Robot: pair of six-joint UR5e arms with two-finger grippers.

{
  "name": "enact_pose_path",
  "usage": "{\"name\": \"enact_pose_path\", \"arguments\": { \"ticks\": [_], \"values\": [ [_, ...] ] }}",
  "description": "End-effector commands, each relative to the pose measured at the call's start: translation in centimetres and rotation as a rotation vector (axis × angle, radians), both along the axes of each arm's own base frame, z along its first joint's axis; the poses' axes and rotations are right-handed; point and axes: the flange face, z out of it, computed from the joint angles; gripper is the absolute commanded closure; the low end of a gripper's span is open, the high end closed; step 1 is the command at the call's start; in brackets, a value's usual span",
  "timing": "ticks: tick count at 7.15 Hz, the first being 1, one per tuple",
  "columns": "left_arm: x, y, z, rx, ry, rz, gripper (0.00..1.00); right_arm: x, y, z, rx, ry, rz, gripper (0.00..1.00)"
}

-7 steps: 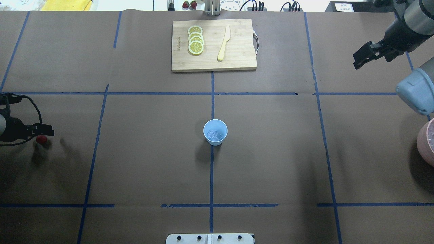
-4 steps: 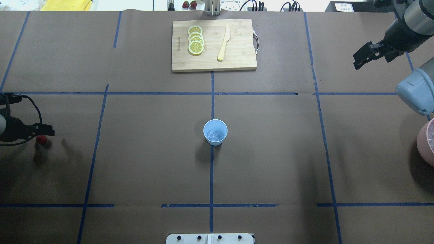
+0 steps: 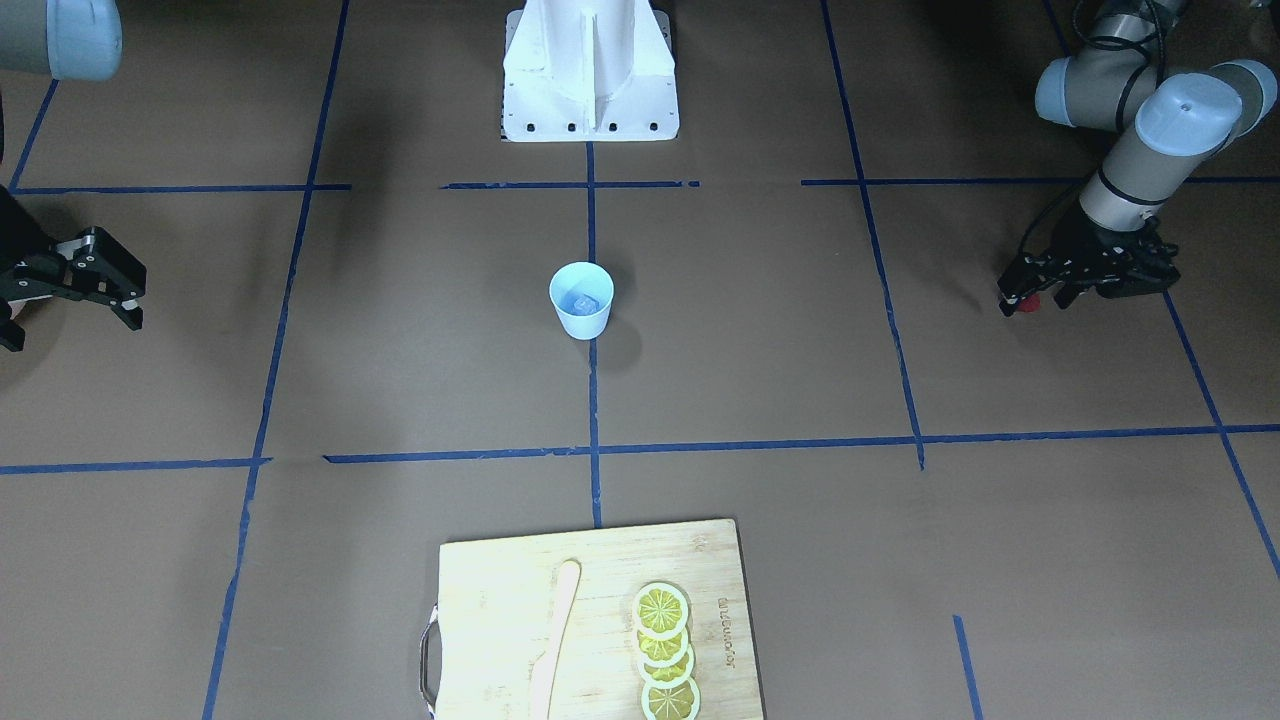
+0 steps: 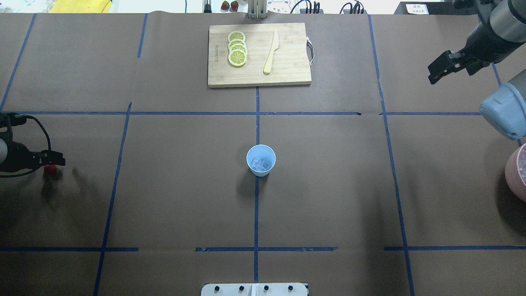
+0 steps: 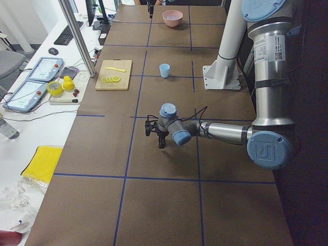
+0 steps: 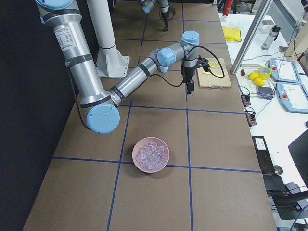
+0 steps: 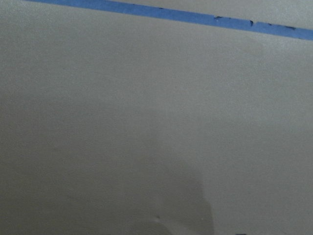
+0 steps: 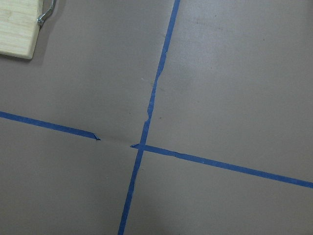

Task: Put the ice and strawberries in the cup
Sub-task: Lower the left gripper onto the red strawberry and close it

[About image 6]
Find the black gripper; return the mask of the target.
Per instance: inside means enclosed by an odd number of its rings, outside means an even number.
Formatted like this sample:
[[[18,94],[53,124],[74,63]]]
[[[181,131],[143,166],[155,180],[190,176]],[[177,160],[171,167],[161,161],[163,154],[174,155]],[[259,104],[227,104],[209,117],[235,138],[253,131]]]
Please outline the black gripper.
[[[168,26],[168,18],[169,18],[169,12],[161,12],[161,18],[164,20],[165,30],[169,30]]]
[[[185,83],[187,94],[192,94],[194,92],[194,81],[192,78],[195,73],[195,67],[181,66],[182,82]]]

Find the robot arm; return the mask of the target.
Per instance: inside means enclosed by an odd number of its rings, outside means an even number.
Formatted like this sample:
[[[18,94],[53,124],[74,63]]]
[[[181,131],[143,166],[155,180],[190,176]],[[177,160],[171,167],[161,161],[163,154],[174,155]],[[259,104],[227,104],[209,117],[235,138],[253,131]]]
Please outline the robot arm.
[[[114,131],[119,122],[118,105],[157,70],[166,72],[176,62],[183,67],[183,83],[193,91],[192,76],[197,68],[199,33],[185,31],[180,41],[152,51],[128,71],[130,58],[116,47],[108,2],[89,0],[87,6],[99,44],[94,60],[83,29],[81,12],[75,0],[38,0],[41,22],[50,26],[65,57],[65,66],[80,93],[89,130],[98,134]]]
[[[165,31],[169,30],[169,14],[170,12],[172,12],[172,10],[167,0],[139,0],[138,3],[145,14],[149,14],[151,10],[155,7],[155,5],[158,3],[160,16],[165,26]]]

